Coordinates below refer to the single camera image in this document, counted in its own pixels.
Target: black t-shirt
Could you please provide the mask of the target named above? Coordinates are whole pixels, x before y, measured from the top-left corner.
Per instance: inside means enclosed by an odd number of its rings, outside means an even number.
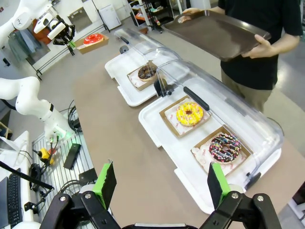
[[[281,38],[282,30],[293,36],[303,34],[299,0],[219,0],[225,14],[268,31],[269,42]],[[221,62],[223,71],[235,82],[258,90],[271,90],[277,82],[278,55],[270,58],[238,56]]]

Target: door handle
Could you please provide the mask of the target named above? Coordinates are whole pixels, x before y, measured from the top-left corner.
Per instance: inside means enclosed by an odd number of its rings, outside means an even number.
[[[10,66],[10,62],[6,58],[3,58],[3,62],[6,66]]]

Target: chocolate donut with sprinkles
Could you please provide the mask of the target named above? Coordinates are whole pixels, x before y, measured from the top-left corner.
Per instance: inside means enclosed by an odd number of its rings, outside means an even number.
[[[229,164],[238,157],[241,148],[242,145],[235,136],[221,133],[213,138],[209,151],[214,160]]]

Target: yellow object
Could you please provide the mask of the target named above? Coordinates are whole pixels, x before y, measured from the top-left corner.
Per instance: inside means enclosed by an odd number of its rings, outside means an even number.
[[[186,102],[177,110],[177,120],[185,126],[192,126],[199,123],[203,117],[203,109],[194,102]]]
[[[40,150],[40,152],[42,153],[41,155],[41,160],[42,161],[47,161],[49,159],[50,153],[48,152],[48,150],[46,150],[45,148],[42,148]],[[53,165],[54,160],[53,160],[53,156],[51,158],[50,164]]]

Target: orange cloth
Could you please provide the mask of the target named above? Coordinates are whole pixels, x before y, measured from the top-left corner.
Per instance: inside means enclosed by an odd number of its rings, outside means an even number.
[[[41,42],[43,42],[45,44],[49,44],[51,42],[51,39],[48,38],[48,34],[50,33],[50,30],[47,29],[47,28],[44,28],[39,33],[34,33],[34,28],[35,28],[36,24],[37,24],[37,19],[34,19],[33,20],[33,30],[32,30],[33,36],[37,40],[39,40],[39,41],[41,41]]]

